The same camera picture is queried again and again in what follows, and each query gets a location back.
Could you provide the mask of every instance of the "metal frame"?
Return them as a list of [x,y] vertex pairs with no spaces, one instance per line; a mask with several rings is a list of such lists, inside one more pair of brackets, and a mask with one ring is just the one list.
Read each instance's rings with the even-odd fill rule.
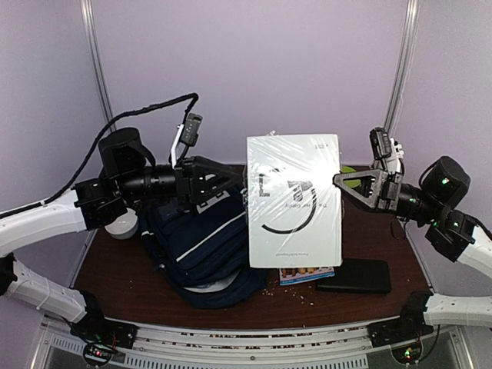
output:
[[84,21],[85,34],[91,52],[92,66],[94,67],[95,79],[98,86],[99,99],[106,121],[113,118],[113,111],[109,101],[108,88],[106,87],[105,76],[102,70],[101,55],[99,53],[98,38],[95,31],[94,16],[92,14],[92,1],[81,0],[82,19]]
[[417,30],[417,18],[419,11],[419,0],[408,0],[407,16],[405,18],[403,35],[401,37],[400,57],[398,59],[397,74],[394,77],[393,91],[391,92],[390,104],[384,121],[384,129],[393,136],[396,128],[398,114],[401,107],[401,94],[405,81],[410,72],[410,63],[413,56],[414,39]]
[[[137,324],[133,349],[118,349],[122,354],[112,363],[135,369],[364,369],[368,368],[369,354],[391,349],[390,346],[372,348],[367,336],[368,323],[266,331],[198,330]],[[85,345],[71,336],[66,324],[55,317],[45,317],[40,332],[39,345],[29,366],[31,369],[45,369],[51,347],[80,355]],[[441,334],[450,335],[460,367],[474,369],[462,328],[442,327]]]

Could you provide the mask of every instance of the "white cylinder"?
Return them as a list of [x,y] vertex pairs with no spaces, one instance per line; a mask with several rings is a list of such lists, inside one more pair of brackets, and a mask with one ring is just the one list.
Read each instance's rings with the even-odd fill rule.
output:
[[105,226],[106,231],[117,240],[126,240],[133,237],[138,230],[138,217],[133,209],[127,209],[126,214],[118,217],[111,224]]

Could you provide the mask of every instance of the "navy blue backpack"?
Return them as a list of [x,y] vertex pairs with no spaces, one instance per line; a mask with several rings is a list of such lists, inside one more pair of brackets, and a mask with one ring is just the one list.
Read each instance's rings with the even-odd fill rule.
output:
[[196,308],[225,308],[266,288],[267,271],[249,267],[240,188],[199,206],[173,198],[139,215],[141,239],[156,268]]

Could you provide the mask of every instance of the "white backdrop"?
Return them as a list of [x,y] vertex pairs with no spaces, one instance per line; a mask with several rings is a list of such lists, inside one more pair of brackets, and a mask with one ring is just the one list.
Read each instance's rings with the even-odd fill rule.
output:
[[[194,155],[241,163],[247,136],[338,133],[341,160],[358,164],[384,124],[406,4],[104,0],[93,12],[115,115],[196,91]],[[122,125],[165,160],[184,108]]]

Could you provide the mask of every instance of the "metal pole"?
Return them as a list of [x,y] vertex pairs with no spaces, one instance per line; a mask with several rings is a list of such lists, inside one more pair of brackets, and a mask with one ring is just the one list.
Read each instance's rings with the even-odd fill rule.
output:
[[390,136],[393,135],[394,129],[396,128],[397,113],[401,103],[401,93],[408,76],[409,64],[411,62],[412,50],[414,47],[415,32],[417,30],[418,9],[419,0],[408,0],[407,16],[405,18],[403,35],[401,38],[397,73],[394,77],[393,91],[391,92],[390,104],[384,121],[384,129]]
[[[94,67],[95,79],[98,86],[99,100],[101,101],[102,111],[104,113],[106,121],[110,121],[113,118],[113,111],[111,109],[108,89],[106,88],[105,77],[102,71],[101,56],[99,54],[98,39],[95,32],[91,0],[81,0],[81,7],[85,34],[87,36],[87,42],[89,44],[89,50],[91,52],[92,66]],[[114,131],[115,129],[116,128],[114,125],[110,128],[111,131]]]

